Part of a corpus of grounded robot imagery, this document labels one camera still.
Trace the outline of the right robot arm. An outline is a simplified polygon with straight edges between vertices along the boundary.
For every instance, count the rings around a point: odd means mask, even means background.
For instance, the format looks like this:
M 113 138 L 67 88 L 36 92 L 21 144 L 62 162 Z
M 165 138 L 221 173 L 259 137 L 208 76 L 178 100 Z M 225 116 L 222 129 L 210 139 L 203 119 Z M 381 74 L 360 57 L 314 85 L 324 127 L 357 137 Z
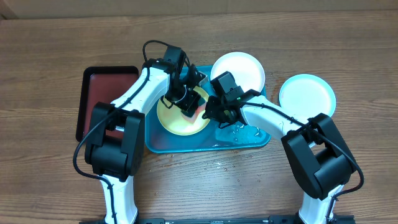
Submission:
M 215 95 L 204 118 L 221 129 L 237 122 L 259 128 L 281 141 L 294 178 L 303 190 L 297 223 L 338 223 L 333 209 L 343 187 L 360 168 L 332 118 L 320 113 L 300 120 L 258 91 L 244 91 L 230 72 L 212 78 Z

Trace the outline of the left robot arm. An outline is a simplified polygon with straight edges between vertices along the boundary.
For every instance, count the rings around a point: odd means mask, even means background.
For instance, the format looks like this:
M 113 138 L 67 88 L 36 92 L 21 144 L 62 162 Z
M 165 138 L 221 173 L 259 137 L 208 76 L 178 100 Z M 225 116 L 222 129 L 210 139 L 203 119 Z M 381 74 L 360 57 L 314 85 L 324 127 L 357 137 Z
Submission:
M 133 181 L 142 162 L 146 114 L 157 101 L 167 100 L 192 117 L 205 104 L 194 88 L 207 80 L 180 47 L 169 45 L 162 58 L 144 59 L 141 75 L 123 95 L 94 105 L 89 131 L 79 145 L 93 169 L 90 178 L 103 186 L 103 223 L 137 220 Z

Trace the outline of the yellow-green plate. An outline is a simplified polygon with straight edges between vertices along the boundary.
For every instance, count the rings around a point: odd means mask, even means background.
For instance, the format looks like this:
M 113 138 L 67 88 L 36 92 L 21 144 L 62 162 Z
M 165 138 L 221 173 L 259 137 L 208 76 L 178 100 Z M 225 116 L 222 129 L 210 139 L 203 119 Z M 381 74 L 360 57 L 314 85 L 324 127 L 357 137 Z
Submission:
M 183 117 L 180 108 L 173 106 L 168 109 L 161 100 L 158 101 L 156 112 L 161 125 L 170 133 L 179 136 L 199 133 L 210 122 L 209 119 L 202 118 L 204 110 L 200 111 L 197 117 L 193 117 L 195 122 L 192 123 Z

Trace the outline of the light blue plate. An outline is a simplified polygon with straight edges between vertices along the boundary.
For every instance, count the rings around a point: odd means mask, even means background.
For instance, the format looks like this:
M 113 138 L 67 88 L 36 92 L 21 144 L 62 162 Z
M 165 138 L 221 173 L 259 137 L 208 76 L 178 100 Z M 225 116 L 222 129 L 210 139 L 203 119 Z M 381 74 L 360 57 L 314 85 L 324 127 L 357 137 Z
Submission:
M 287 79 L 280 88 L 279 103 L 282 108 L 306 118 L 320 113 L 333 116 L 336 110 L 332 87 L 311 74 L 299 74 Z

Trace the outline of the white plate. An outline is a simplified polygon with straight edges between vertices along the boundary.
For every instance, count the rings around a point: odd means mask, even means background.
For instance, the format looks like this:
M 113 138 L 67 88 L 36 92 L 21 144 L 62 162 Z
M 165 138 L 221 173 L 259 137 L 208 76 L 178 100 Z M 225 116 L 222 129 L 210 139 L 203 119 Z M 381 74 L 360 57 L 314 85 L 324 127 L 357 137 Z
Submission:
M 213 65 L 210 80 L 224 72 L 230 72 L 235 82 L 244 92 L 265 87 L 266 75 L 261 63 L 252 55 L 244 52 L 230 52 L 221 56 Z

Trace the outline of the green and orange sponge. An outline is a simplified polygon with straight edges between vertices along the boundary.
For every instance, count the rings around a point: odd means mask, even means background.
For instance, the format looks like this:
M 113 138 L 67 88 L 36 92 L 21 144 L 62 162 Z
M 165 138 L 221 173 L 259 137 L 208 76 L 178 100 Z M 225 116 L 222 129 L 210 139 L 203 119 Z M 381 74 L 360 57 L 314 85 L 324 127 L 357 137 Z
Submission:
M 199 114 L 205 110 L 206 100 L 204 98 L 200 98 L 198 100 L 197 106 L 198 107 L 195 110 L 190 110 L 190 111 L 181 110 L 182 118 L 188 121 L 189 123 L 193 124 L 199 117 Z

